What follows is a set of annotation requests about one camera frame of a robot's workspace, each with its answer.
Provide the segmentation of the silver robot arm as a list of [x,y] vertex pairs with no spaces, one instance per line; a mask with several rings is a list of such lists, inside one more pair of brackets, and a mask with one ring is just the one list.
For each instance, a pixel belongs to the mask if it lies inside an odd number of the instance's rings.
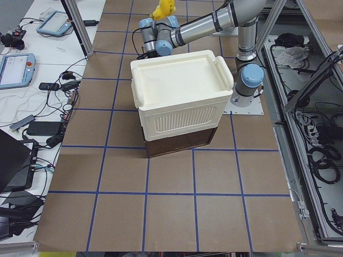
[[258,16],[265,1],[225,1],[218,9],[185,24],[172,15],[173,1],[160,1],[155,11],[139,22],[143,53],[138,59],[171,55],[173,50],[229,27],[238,28],[236,59],[250,62],[257,57]]

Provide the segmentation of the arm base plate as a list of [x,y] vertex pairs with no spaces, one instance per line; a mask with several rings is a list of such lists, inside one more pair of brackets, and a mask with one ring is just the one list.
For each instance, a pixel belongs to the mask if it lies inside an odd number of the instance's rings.
[[243,97],[239,95],[236,90],[236,82],[233,87],[233,100],[227,102],[226,107],[224,108],[223,115],[254,115],[262,116],[264,115],[264,110],[260,96],[257,96],[260,91],[256,88],[254,95],[249,97]]

